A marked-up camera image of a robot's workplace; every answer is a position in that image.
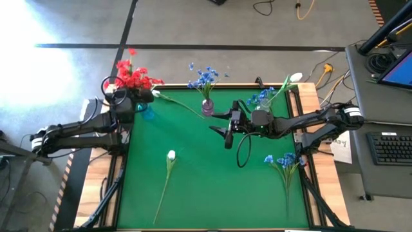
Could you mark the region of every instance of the monitor screen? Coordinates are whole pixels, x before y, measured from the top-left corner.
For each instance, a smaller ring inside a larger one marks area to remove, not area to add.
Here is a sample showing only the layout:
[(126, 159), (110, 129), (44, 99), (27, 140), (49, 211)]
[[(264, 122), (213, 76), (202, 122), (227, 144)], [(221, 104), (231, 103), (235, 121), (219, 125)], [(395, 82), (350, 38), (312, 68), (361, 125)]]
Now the monitor screen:
[(412, 52), (396, 65), (382, 81), (403, 84), (412, 87)]

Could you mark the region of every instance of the black keyboard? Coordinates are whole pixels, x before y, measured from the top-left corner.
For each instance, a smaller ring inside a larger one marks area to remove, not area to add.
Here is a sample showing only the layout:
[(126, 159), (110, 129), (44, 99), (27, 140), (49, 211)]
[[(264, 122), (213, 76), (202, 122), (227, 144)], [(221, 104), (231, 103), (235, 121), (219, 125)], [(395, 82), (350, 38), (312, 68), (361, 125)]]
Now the black keyboard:
[(412, 166), (412, 136), (384, 134), (367, 134), (374, 163)]

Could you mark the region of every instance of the white flower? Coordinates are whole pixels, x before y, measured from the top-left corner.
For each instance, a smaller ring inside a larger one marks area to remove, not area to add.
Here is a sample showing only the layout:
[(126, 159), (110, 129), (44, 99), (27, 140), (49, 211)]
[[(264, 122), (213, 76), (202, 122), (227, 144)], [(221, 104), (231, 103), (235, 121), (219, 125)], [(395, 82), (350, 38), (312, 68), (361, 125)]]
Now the white flower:
[(159, 97), (160, 91), (158, 91), (158, 90), (152, 90), (152, 94), (153, 94), (153, 96), (155, 96), (155, 97)]
[(169, 153), (167, 154), (167, 158), (171, 161), (174, 161), (174, 159), (176, 158), (176, 152), (174, 152), (173, 150), (170, 150)]
[(302, 73), (295, 73), (290, 77), (289, 80), (292, 81), (292, 82), (298, 82), (302, 79), (302, 77), (303, 77)]

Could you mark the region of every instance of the green table surface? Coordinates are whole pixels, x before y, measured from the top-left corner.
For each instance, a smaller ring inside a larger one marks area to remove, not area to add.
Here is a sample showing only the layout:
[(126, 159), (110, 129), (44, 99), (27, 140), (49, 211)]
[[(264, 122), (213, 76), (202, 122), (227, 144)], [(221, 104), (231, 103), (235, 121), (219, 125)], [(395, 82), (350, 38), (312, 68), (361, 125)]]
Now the green table surface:
[[(202, 97), (196, 90), (161, 90), (201, 114)], [(246, 101), (258, 89), (215, 89), (215, 112), (225, 112), (235, 99)], [(289, 216), (279, 173), (263, 160), (294, 152), (291, 135), (279, 140), (252, 138), (252, 154), (244, 168), (236, 165), (236, 148), (242, 134), (234, 135), (233, 148), (224, 148), (223, 137), (209, 126), (227, 127), (229, 121), (201, 119), (189, 110), (163, 99), (151, 103), (154, 118), (137, 113), (118, 218), (119, 229), (255, 229), (307, 228), (298, 172), (290, 186)], [(272, 109), (288, 117), (286, 97), (279, 96)], [(247, 155), (247, 140), (241, 158)], [(167, 173), (166, 156), (176, 151), (162, 207), (153, 219)]]

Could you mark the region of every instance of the gray desk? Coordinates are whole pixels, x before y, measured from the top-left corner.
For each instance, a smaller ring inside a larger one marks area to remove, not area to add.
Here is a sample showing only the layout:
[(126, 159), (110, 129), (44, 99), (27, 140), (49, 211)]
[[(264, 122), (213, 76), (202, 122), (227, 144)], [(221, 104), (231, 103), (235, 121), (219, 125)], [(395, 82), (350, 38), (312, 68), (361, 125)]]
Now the gray desk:
[(356, 47), (345, 49), (360, 112), (366, 120), (383, 123), (412, 124), (412, 92), (368, 82), (366, 57)]
[(365, 193), (375, 196), (412, 198), (412, 166), (377, 166), (372, 161), (366, 134), (383, 131), (395, 131), (398, 135), (412, 135), (412, 127), (370, 123), (352, 132)]

